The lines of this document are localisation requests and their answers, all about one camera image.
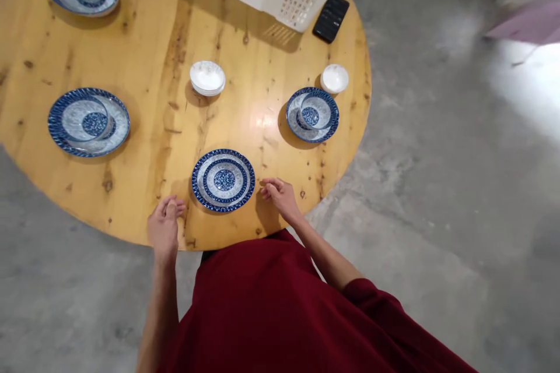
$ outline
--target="black phone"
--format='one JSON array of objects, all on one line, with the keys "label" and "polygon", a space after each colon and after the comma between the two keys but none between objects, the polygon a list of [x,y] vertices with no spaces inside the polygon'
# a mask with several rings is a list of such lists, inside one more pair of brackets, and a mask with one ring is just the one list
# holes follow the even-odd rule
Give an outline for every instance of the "black phone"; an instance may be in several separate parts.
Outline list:
[{"label": "black phone", "polygon": [[315,23],[313,34],[331,44],[337,37],[349,7],[350,3],[346,0],[327,0]]}]

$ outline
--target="person's left hand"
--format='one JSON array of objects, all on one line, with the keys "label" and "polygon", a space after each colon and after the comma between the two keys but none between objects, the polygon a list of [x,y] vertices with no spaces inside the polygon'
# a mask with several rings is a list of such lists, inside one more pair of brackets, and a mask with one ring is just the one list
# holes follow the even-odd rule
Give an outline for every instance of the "person's left hand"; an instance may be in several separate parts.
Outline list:
[{"label": "person's left hand", "polygon": [[157,204],[148,217],[148,238],[153,246],[156,264],[164,267],[175,266],[177,259],[177,218],[186,209],[185,201],[170,195]]}]

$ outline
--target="concrete floor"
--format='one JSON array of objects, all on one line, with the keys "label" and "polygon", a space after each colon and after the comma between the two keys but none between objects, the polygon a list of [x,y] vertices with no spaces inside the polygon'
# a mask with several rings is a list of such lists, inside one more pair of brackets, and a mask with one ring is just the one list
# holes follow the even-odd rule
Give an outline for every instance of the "concrete floor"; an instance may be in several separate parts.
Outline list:
[{"label": "concrete floor", "polygon": [[[309,215],[481,372],[560,371],[560,48],[490,42],[494,0],[356,0],[373,104]],[[46,199],[0,153],[0,371],[130,372],[147,248]],[[179,307],[199,254],[181,254]]]}]

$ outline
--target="wood grain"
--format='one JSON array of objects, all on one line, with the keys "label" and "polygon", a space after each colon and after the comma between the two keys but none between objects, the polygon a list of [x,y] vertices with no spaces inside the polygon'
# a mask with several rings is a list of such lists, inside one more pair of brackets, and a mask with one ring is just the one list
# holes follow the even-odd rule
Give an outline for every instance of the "wood grain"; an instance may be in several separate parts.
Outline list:
[{"label": "wood grain", "polygon": [[[50,0],[0,0],[0,140],[51,200],[79,220],[122,240],[148,244],[147,216],[161,197],[187,200],[180,248],[219,249],[262,238],[286,223],[255,194],[229,214],[194,198],[191,173],[217,148],[243,153],[259,180],[291,182],[304,212],[346,171],[367,123],[371,70],[355,4],[336,41],[289,30],[237,0],[121,0],[101,19],[74,16]],[[193,62],[218,62],[227,76],[218,97],[191,87]],[[350,74],[335,100],[340,125],[325,143],[294,136],[285,106],[338,63]],[[95,159],[70,156],[47,131],[57,97],[77,87],[117,95],[131,116],[128,140]]]}]

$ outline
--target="white bowl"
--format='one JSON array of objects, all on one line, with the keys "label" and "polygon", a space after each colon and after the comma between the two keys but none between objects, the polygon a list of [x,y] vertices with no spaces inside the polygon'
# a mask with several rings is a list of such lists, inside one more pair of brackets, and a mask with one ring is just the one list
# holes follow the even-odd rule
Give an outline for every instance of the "white bowl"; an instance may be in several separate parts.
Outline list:
[{"label": "white bowl", "polygon": [[216,96],[216,95],[219,95],[223,91],[224,87],[226,87],[226,82],[224,80],[223,85],[220,86],[219,89],[215,89],[215,90],[204,90],[204,89],[201,89],[200,87],[198,87],[197,85],[195,85],[194,83],[192,84],[192,86],[193,86],[194,90],[197,91],[197,93],[199,93],[203,96]]},{"label": "white bowl", "polygon": [[321,86],[330,94],[341,93],[348,87],[348,72],[338,64],[331,64],[321,74]]},{"label": "white bowl", "polygon": [[212,61],[196,62],[191,67],[190,75],[192,86],[200,94],[204,94],[201,91],[215,93],[226,84],[226,75],[222,68]]}]

